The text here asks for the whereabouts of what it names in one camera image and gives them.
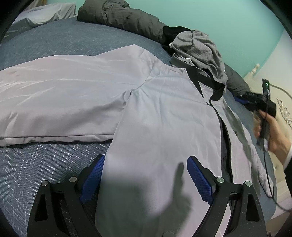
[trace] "teal wall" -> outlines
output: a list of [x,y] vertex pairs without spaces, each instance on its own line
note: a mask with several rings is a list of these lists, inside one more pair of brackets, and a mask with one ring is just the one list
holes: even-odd
[[[168,26],[184,26],[209,34],[224,61],[241,76],[245,76],[255,64],[264,64],[284,29],[260,0],[127,1],[131,8],[155,15]],[[77,8],[83,2],[77,0]]]

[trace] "wall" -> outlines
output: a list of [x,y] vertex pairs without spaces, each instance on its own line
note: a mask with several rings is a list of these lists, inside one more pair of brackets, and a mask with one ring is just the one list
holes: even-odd
[[261,84],[262,78],[292,95],[292,40],[285,30],[275,50],[257,72],[254,80]]
[[[48,4],[67,0],[48,0]],[[79,8],[84,0],[77,0]],[[128,0],[169,26],[208,33],[224,61],[245,76],[263,64],[277,45],[283,26],[260,0]]]

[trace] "human hand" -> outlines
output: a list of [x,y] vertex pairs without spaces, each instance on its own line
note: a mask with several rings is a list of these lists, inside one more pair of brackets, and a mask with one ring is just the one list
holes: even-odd
[[[259,113],[270,124],[269,151],[274,153],[280,162],[284,164],[291,147],[291,142],[287,137],[285,137],[277,120],[273,116],[266,114],[261,110]],[[260,126],[259,119],[256,119],[255,122],[256,123],[253,132],[255,137],[258,138],[262,128]]]

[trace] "silver bolt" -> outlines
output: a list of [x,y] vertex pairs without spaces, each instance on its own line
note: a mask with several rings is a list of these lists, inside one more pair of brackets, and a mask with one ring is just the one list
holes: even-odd
[[246,182],[245,182],[245,185],[246,185],[247,187],[250,187],[250,186],[252,185],[252,183],[251,183],[250,181],[246,181]]
[[224,182],[224,179],[222,177],[217,177],[216,180],[217,180],[218,183],[223,183]]
[[75,176],[72,176],[72,177],[69,179],[69,181],[70,181],[71,183],[76,182],[76,180],[77,180],[77,178],[76,178]]
[[48,182],[47,180],[44,180],[44,181],[41,183],[41,185],[45,187],[45,186],[48,185],[48,183],[49,183],[49,182]]

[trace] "blue gripper pad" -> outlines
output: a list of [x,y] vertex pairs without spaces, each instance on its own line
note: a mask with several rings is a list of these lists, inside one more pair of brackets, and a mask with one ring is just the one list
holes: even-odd
[[213,203],[212,187],[191,157],[187,159],[187,170],[203,201]]
[[82,204],[91,199],[97,186],[99,185],[104,162],[105,156],[102,156],[83,183],[81,195],[79,198]]

